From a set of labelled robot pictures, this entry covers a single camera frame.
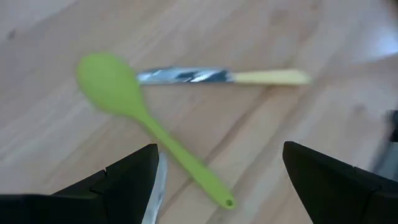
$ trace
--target wooden floor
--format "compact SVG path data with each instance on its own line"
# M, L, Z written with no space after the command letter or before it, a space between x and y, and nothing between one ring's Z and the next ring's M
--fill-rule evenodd
M99 50L136 70L299 68L300 88L146 86L153 115L232 188L218 208L169 157L160 224L311 223L281 159L293 140L371 170L398 102L398 18L382 0L0 2L0 193L51 194L154 141L79 92Z

